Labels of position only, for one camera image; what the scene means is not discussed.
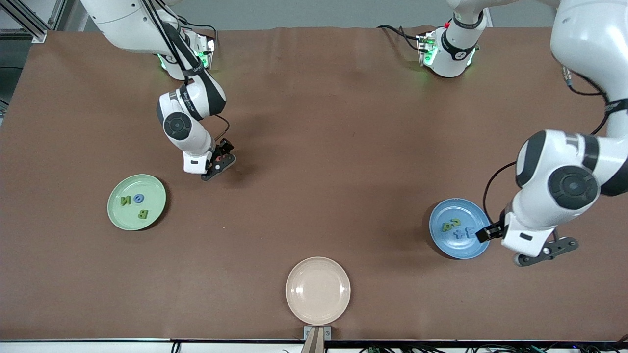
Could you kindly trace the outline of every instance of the plate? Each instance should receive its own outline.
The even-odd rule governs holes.
[[[286,281],[286,300],[301,321],[314,326],[338,319],[351,296],[349,277],[334,260],[314,257],[301,261]]]
[[[489,224],[484,211],[476,204],[463,198],[450,198],[432,211],[430,234],[445,254],[457,259],[472,259],[489,246],[489,242],[480,243],[475,236],[475,232]]]
[[[134,200],[138,194],[143,196],[140,203]],[[127,196],[129,202],[123,205],[121,199]],[[107,214],[116,227],[125,231],[138,231],[156,221],[165,205],[166,189],[159,179],[148,174],[137,174],[124,179],[113,189],[107,201]]]

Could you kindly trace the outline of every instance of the gray floor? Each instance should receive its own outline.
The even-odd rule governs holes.
[[[192,23],[218,30],[275,27],[413,27],[441,25],[452,15],[445,0],[186,0],[173,10]],[[551,26],[555,11],[533,0],[491,8],[495,27]],[[88,20],[85,31],[98,31]],[[29,41],[0,40],[0,66],[22,67]],[[0,98],[11,100],[19,70],[0,70]]]

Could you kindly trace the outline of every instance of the brown table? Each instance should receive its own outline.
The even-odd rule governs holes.
[[[580,249],[530,268],[498,243],[446,258],[427,228],[443,199],[480,203],[536,131],[598,124],[602,100],[566,89],[549,37],[489,29],[475,64],[441,79],[383,30],[221,33],[215,78],[238,162],[204,183],[158,124],[158,96],[180,83],[154,56],[50,33],[0,129],[0,338],[300,337],[284,284],[310,256],[349,274],[338,339],[620,337],[628,198],[561,226]],[[161,179],[169,204],[125,232],[106,202],[137,173]],[[490,191],[495,216],[513,174]]]

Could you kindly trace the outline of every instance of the blue plate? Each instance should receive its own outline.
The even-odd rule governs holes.
[[[445,254],[457,259],[472,259],[489,246],[489,242],[480,243],[475,236],[475,232],[489,224],[484,211],[476,204],[463,198],[450,198],[432,211],[430,234]]]

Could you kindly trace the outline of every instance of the beige plate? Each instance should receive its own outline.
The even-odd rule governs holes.
[[[351,296],[349,277],[328,258],[309,258],[298,263],[286,281],[290,310],[310,325],[326,325],[339,318]]]

